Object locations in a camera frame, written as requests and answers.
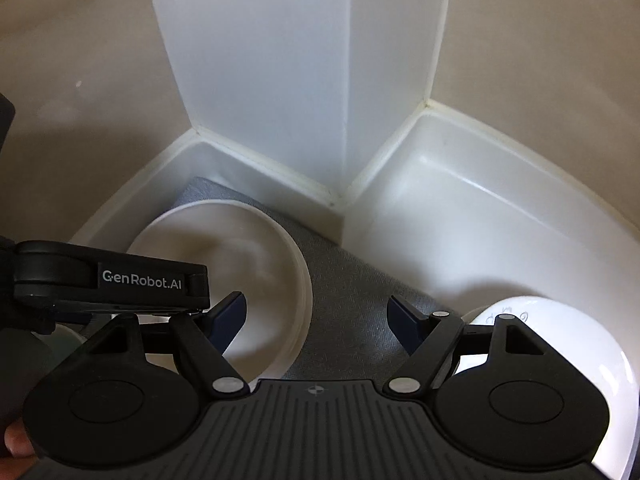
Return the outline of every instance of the white bowl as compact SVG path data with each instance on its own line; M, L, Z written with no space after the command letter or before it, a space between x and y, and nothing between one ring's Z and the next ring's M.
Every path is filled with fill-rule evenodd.
M609 428L593 464L610 478L622 478L634 446L639 390L620 345L602 325L576 308L535 296L499 301L472 324L492 325L495 316L503 313L518 316L600 390L609 405ZM481 365L486 358L486 354L462 356L456 373Z
M300 353L313 305L309 271L291 236L255 207L233 200L177 207L151 222L128 252L206 265L211 306L234 290L245 295L246 322L224 355L247 382L282 377ZM169 368L173 361L149 360Z

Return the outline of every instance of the gray mat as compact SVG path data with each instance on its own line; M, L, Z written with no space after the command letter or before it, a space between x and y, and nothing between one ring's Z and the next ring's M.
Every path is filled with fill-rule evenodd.
M264 211L282 225L305 257L313 286L309 333L285 377L299 380L369 378L380 384L407 358L386 325L386 301L400 295L427 313L433 298L365 264L334 243L251 198L204 178L193 179L174 207L220 198Z

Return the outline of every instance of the finger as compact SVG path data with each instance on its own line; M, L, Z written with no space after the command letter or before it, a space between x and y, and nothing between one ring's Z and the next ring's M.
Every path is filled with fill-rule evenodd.
M35 464L36 460L37 458L34 456L28 458L0 458L0 480L16 480Z
M4 445L14 458L35 454L21 418L12 422L4 431Z

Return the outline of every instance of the beige wall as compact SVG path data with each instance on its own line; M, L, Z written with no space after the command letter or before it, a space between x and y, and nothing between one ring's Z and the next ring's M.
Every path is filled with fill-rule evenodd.
M450 0L432 97L640 226L640 0Z
M0 234L66 240L189 125L151 0L0 0Z

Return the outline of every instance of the white column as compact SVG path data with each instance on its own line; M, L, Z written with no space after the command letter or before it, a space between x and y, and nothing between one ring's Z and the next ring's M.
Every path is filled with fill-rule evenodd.
M153 0L194 126L343 192L424 99L443 0Z

